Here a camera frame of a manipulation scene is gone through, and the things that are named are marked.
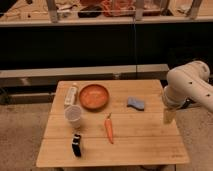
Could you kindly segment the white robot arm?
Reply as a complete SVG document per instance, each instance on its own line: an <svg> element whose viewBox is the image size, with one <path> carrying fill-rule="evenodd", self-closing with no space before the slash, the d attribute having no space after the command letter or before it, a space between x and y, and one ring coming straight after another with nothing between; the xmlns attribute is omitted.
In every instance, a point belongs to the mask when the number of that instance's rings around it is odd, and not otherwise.
<svg viewBox="0 0 213 171"><path fill-rule="evenodd" d="M213 113L213 86L209 84L210 69L202 61L193 61L168 71L168 85L164 87L163 122L170 124L187 99L197 102Z"/></svg>

